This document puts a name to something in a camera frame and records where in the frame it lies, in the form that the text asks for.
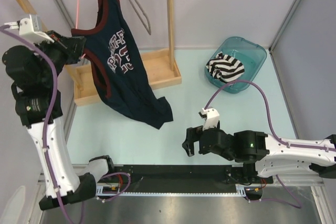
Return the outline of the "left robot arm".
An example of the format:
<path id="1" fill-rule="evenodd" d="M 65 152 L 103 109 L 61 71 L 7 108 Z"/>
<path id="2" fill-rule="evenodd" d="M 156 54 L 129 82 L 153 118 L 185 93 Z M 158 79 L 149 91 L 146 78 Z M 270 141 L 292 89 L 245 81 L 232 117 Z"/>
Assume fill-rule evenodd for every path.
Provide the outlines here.
<path id="1" fill-rule="evenodd" d="M 110 182 L 116 175 L 108 155 L 92 158 L 80 175 L 72 166 L 57 78 L 65 65 L 80 60 L 86 39 L 62 36 L 53 30 L 47 36 L 34 44 L 21 39 L 2 56 L 6 73 L 13 80 L 16 114 L 36 146 L 44 173 L 46 193 L 39 202 L 41 210 L 91 199 L 100 179 Z"/>

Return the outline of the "black white striped tank top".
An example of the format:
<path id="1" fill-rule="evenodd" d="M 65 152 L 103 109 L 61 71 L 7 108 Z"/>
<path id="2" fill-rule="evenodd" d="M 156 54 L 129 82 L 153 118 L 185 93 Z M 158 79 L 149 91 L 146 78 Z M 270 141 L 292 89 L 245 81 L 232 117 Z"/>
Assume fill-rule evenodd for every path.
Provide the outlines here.
<path id="1" fill-rule="evenodd" d="M 210 59 L 205 68 L 213 79 L 223 83 L 237 80 L 245 73 L 245 67 L 241 61 L 222 51 Z"/>

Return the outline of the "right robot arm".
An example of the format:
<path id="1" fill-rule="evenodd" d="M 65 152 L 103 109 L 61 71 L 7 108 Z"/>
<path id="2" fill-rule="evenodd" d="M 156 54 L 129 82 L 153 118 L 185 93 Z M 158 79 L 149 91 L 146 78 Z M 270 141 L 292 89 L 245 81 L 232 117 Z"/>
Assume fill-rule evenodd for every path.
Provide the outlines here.
<path id="1" fill-rule="evenodd" d="M 239 164 L 225 170 L 230 184 L 249 185 L 275 175 L 299 173 L 335 178 L 335 135 L 318 141 L 278 142 L 264 132 L 246 130 L 231 135 L 219 127 L 205 130 L 198 126 L 186 130 L 182 148 L 188 156 L 195 154 L 195 143 L 199 154 L 212 153 Z"/>

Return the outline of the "navy basketball jersey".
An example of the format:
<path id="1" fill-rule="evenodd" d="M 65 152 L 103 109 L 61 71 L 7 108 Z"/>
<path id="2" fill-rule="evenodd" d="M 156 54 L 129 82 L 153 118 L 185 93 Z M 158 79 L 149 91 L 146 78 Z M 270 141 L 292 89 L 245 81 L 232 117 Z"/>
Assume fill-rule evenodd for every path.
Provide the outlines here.
<path id="1" fill-rule="evenodd" d="M 72 29 L 71 34 L 86 38 L 83 53 L 90 61 L 93 82 L 104 104 L 156 129 L 173 121 L 170 104 L 165 97 L 156 98 L 149 85 L 119 0 L 98 0 L 96 26 Z"/>

